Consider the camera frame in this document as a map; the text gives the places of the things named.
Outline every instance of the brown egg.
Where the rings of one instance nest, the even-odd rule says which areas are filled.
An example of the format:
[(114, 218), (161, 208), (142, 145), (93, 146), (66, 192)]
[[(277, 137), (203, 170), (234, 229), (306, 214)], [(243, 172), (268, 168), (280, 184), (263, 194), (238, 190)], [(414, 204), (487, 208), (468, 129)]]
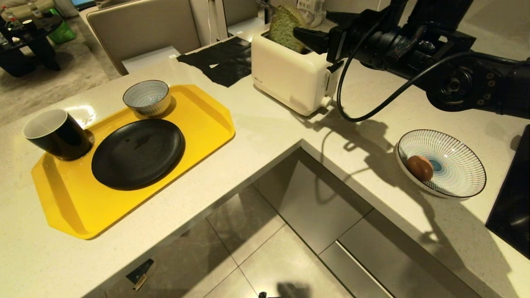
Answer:
[(434, 173), (432, 164), (427, 160), (427, 158), (420, 155), (411, 156), (407, 160), (407, 168), (414, 175), (414, 177), (418, 178), (418, 180), (422, 182), (429, 181), (432, 178), (432, 174)]

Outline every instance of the toaster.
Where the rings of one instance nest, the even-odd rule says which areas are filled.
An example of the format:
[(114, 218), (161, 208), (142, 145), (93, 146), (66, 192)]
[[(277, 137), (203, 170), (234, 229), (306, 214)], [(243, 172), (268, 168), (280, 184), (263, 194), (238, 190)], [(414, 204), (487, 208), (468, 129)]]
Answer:
[(297, 53), (267, 38), (267, 32), (253, 37), (251, 49), (258, 89), (304, 116), (331, 103), (341, 67), (327, 62), (326, 54)]

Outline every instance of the small bowl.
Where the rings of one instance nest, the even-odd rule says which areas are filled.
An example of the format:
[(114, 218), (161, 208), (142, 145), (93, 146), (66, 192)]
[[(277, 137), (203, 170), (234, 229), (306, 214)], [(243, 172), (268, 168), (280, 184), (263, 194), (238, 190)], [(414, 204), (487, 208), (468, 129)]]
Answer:
[(123, 102), (140, 115), (160, 116), (171, 103), (169, 86), (158, 80), (140, 82), (125, 91)]
[[(486, 186), (486, 171), (479, 158), (464, 143), (441, 132), (418, 129), (406, 133), (395, 147), (403, 171), (422, 189), (443, 198), (469, 198)], [(434, 174), (421, 182), (407, 168), (414, 155), (425, 157)]]

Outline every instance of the bowl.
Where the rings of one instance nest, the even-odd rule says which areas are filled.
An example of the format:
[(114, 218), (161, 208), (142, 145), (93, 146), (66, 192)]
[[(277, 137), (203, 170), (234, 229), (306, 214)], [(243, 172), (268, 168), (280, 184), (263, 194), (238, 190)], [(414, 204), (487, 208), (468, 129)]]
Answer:
[(169, 86), (158, 80), (140, 82), (125, 91), (123, 102), (140, 115), (160, 116), (171, 103)]
[[(424, 190), (443, 198), (469, 198), (486, 186), (486, 171), (480, 159), (464, 143), (436, 130), (406, 133), (395, 147), (403, 171)], [(434, 169), (430, 180), (418, 180), (408, 169), (414, 155), (425, 157)]]

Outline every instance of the kitchen counter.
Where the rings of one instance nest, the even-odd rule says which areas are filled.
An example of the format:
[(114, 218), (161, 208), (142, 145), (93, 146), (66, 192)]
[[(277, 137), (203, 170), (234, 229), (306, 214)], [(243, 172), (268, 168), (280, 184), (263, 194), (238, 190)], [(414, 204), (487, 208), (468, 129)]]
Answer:
[[(42, 155), (21, 134), (34, 113), (0, 129), (0, 261), (2, 296), (80, 297), (103, 291), (116, 273), (139, 265), (298, 147), (324, 164), (483, 297), (530, 296), (530, 261), (484, 227), (528, 120), (472, 110), (435, 109), (410, 88), (359, 125), (326, 115), (300, 117), (258, 91), (250, 76), (230, 88), (172, 59), (93, 88), (48, 109), (67, 109), (89, 126), (124, 108), (121, 96), (147, 79), (196, 84), (231, 111), (235, 138), (124, 217), (85, 241), (55, 230), (46, 218), (30, 170)], [(352, 115), (378, 105), (404, 80), (352, 63), (343, 104)], [(445, 132), (481, 159), (488, 182), (465, 201), (423, 193), (399, 169), (393, 146), (408, 131)]]

